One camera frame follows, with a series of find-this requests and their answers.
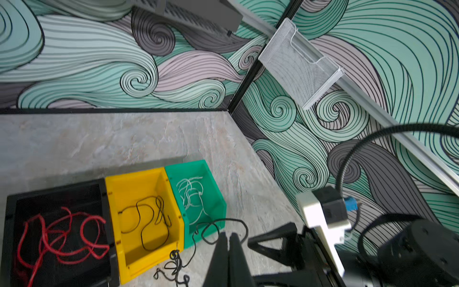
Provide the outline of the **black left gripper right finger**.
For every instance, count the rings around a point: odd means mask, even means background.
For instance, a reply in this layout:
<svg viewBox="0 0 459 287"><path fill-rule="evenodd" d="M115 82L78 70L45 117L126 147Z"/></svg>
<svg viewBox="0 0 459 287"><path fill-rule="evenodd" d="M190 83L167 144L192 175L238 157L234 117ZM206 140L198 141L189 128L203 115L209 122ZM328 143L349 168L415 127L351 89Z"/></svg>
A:
<svg viewBox="0 0 459 287"><path fill-rule="evenodd" d="M256 287L238 235L232 233L229 238L229 287Z"/></svg>

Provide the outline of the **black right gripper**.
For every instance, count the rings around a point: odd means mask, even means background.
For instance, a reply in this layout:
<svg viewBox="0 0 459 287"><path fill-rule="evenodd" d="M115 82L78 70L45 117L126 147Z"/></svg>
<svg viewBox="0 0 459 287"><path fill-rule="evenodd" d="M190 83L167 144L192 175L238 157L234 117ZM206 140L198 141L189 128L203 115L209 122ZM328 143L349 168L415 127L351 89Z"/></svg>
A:
<svg viewBox="0 0 459 287"><path fill-rule="evenodd" d="M289 222L279 228L259 236L251 237L247 246L266 257L287 257L290 253L290 245L295 245L293 254L292 272L275 273L252 276L258 287L298 287L300 271L306 271L315 276L308 287L357 287L359 285L359 268L357 255L345 250L339 250L338 256L345 268L342 277L335 271L332 259L325 251L325 245L319 240L315 231L303 226L300 234L297 234L296 224ZM282 239L280 249L269 248L261 245L262 242Z"/></svg>

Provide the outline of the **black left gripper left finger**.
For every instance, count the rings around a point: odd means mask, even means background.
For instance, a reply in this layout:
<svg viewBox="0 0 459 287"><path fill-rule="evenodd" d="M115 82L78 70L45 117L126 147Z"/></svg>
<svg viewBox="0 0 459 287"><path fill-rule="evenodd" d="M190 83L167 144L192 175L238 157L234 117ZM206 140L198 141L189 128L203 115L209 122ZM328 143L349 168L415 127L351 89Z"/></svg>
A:
<svg viewBox="0 0 459 287"><path fill-rule="evenodd" d="M210 261L203 287L227 287L229 271L228 239L222 232L217 241Z"/></svg>

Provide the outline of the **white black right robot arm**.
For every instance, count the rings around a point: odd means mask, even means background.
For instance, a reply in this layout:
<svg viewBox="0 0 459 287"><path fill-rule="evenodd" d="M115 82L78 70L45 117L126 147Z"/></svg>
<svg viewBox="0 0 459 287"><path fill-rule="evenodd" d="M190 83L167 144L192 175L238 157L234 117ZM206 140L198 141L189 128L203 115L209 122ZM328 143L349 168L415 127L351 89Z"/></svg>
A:
<svg viewBox="0 0 459 287"><path fill-rule="evenodd" d="M392 222L407 226L381 245L375 256L364 246L364 236ZM339 251L345 273L340 275L318 232L304 227L298 233L289 223L252 237L248 247L292 270L258 275L262 287L456 287L459 284L459 236L417 215L386 214L363 230L356 253Z"/></svg>

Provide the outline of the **green storage bin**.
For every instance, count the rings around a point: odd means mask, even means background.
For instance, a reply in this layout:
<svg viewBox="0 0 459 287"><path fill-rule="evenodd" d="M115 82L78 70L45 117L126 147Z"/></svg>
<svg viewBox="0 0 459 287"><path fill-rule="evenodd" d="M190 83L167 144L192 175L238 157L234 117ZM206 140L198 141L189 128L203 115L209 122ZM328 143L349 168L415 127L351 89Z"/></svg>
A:
<svg viewBox="0 0 459 287"><path fill-rule="evenodd" d="M205 160L165 167L184 220L184 248L222 230L227 203Z"/></svg>

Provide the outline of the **yellow storage bin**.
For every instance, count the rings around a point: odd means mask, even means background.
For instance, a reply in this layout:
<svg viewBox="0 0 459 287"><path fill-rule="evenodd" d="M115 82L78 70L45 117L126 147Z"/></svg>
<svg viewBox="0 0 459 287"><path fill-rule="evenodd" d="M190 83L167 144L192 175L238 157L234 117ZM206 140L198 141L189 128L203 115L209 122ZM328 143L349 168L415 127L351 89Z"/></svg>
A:
<svg viewBox="0 0 459 287"><path fill-rule="evenodd" d="M184 220L163 167L105 178L122 285L184 250Z"/></svg>

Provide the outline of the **black storage bin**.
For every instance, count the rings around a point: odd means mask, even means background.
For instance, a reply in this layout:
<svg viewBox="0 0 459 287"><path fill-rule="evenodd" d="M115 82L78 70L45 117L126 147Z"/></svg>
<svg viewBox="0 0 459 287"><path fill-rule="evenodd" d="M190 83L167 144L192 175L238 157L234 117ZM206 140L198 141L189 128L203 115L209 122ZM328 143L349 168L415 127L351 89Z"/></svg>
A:
<svg viewBox="0 0 459 287"><path fill-rule="evenodd" d="M118 287L105 181L7 197L3 287Z"/></svg>

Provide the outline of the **clear plastic wall holder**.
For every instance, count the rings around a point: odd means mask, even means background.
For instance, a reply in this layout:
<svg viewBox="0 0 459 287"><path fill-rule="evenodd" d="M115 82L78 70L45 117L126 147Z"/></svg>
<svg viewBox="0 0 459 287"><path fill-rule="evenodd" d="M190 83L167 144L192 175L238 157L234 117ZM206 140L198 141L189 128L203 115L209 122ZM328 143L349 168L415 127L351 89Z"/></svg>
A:
<svg viewBox="0 0 459 287"><path fill-rule="evenodd" d="M343 75L344 69L315 47L285 19L263 55L264 67L303 110L310 109Z"/></svg>

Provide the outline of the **black corner frame post right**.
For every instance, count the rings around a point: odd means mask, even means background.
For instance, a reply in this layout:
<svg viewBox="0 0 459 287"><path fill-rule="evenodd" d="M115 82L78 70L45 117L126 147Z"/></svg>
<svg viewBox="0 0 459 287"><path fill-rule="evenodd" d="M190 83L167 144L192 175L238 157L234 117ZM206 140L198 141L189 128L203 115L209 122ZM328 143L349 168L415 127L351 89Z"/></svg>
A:
<svg viewBox="0 0 459 287"><path fill-rule="evenodd" d="M278 20L275 26L261 19L255 13L252 13L249 9L245 8L241 3L239 3L239 1L230 1L230 3L232 3L233 6L236 9L238 9L239 12L243 15L243 21L245 23L247 23L249 26L252 26L256 30L262 32L267 37L266 44L262 47L261 51L259 52L259 55L255 58L253 65L248 70L239 88L237 89L236 93L234 94L234 96L229 102L227 111L229 112L230 115L232 115L234 111L236 110L236 108L242 102L243 97L246 94L248 88L255 81L255 78L259 74L260 70L264 67L262 62L259 61L259 57L263 55L272 37L274 37L277 30L283 23L283 21L285 19L292 20L295 17L303 1L300 1L300 0L289 1L286 9L284 10L283 14L281 15L280 19Z"/></svg>

